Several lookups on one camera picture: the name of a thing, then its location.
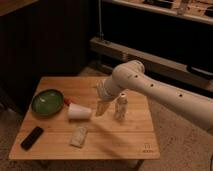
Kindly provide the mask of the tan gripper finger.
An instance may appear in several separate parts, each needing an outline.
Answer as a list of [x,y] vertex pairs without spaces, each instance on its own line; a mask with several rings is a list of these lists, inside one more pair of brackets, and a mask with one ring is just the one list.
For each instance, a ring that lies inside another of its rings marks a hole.
[[107,109],[109,108],[109,106],[110,106],[109,102],[99,101],[97,103],[96,115],[97,116],[102,116],[107,111]]

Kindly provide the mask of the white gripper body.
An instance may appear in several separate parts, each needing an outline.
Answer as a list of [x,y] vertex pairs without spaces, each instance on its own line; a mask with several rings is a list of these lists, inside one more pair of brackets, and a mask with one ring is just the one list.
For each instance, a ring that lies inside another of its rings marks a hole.
[[113,101],[117,97],[111,77],[103,79],[97,84],[97,94],[102,101]]

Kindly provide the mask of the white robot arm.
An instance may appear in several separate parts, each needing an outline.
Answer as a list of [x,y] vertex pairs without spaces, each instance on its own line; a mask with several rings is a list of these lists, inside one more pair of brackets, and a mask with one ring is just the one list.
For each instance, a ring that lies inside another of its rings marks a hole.
[[112,74],[97,84],[102,101],[110,102],[129,89],[150,97],[168,109],[213,135],[213,99],[145,75],[145,67],[138,60],[116,66]]

